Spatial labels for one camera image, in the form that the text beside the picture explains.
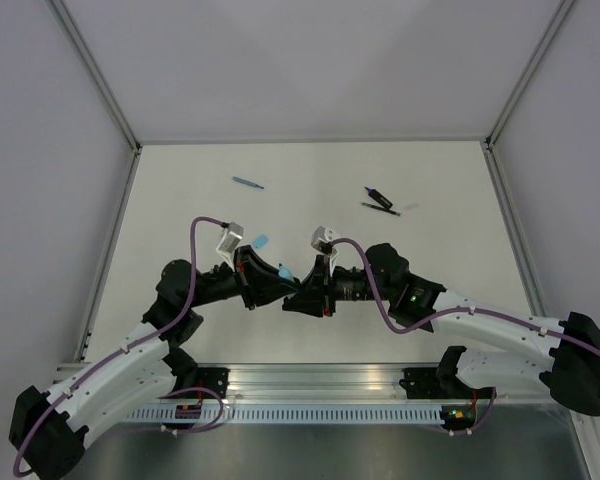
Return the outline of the light blue highlighter body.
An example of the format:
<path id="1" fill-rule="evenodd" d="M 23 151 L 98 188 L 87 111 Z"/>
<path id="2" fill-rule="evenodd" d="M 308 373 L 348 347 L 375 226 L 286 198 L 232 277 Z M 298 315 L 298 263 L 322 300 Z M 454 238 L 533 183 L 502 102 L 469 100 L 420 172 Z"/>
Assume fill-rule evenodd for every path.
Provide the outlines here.
<path id="1" fill-rule="evenodd" d="M 296 277 L 292 274 L 291 270 L 282 263 L 278 264 L 278 276 L 292 283 L 295 283 L 297 281 Z"/>

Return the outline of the light blue highlighter cap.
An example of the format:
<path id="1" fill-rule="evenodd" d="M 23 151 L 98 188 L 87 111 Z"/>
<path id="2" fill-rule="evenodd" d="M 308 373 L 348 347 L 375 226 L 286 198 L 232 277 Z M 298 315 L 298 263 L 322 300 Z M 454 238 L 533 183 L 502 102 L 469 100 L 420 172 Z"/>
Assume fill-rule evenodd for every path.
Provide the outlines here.
<path id="1" fill-rule="evenodd" d="M 265 234 L 261 234 L 256 237 L 252 242 L 252 247 L 256 250 L 263 248 L 269 242 L 269 237 Z"/>

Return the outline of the green pen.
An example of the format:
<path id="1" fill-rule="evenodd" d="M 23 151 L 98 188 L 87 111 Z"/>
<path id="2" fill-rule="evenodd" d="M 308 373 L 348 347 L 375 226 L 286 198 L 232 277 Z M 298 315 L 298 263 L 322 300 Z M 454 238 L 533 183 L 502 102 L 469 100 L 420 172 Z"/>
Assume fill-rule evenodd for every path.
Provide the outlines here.
<path id="1" fill-rule="evenodd" d="M 375 211 L 379 211 L 379 212 L 383 212 L 383 213 L 395 216 L 395 217 L 400 217 L 401 216 L 400 212 L 397 212 L 397 211 L 394 211 L 392 209 L 385 208 L 385 207 L 382 207 L 382 206 L 379 206 L 379 205 L 374 205 L 374 204 L 367 203 L 367 202 L 360 202 L 360 205 L 362 205 L 363 207 L 375 210 Z"/>

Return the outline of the purple black highlighter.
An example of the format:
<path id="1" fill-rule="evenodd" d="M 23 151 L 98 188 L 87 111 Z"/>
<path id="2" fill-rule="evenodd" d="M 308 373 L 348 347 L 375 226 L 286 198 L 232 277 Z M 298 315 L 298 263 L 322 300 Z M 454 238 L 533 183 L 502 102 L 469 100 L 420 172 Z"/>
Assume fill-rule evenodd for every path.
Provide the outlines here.
<path id="1" fill-rule="evenodd" d="M 364 187 L 367 195 L 374 200 L 380 207 L 385 210 L 391 210 L 393 207 L 393 203 L 388 200 L 383 194 L 381 194 L 378 190 L 371 187 Z"/>

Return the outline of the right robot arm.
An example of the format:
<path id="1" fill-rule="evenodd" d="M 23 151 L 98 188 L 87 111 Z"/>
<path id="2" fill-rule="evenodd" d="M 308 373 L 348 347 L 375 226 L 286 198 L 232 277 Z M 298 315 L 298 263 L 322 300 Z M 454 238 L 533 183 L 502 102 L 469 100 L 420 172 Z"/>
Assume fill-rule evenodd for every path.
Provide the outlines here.
<path id="1" fill-rule="evenodd" d="M 413 274 L 388 243 L 360 253 L 362 269 L 331 267 L 324 255 L 283 302 L 284 310 L 330 316 L 339 301 L 375 301 L 395 334 L 418 329 L 496 348 L 479 353 L 449 347 L 435 373 L 437 388 L 456 397 L 467 389 L 547 391 L 560 405 L 600 417 L 600 329 L 582 313 L 565 319 L 526 316 L 481 304 Z"/>

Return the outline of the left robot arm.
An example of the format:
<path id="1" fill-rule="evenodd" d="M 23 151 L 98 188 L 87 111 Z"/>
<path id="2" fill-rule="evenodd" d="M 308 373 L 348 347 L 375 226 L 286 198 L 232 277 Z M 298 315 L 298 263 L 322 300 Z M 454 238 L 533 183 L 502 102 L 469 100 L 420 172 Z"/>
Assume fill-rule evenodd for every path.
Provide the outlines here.
<path id="1" fill-rule="evenodd" d="M 61 479 L 113 425 L 154 400 L 193 398 L 224 404 L 219 389 L 201 378 L 182 346 L 203 322 L 194 307 L 243 299 L 254 309 L 294 294 L 300 282 L 240 247 L 230 264 L 201 273 L 194 259 L 167 264 L 157 297 L 141 322 L 103 358 L 45 389 L 31 386 L 16 399 L 9 440 L 14 475 Z"/>

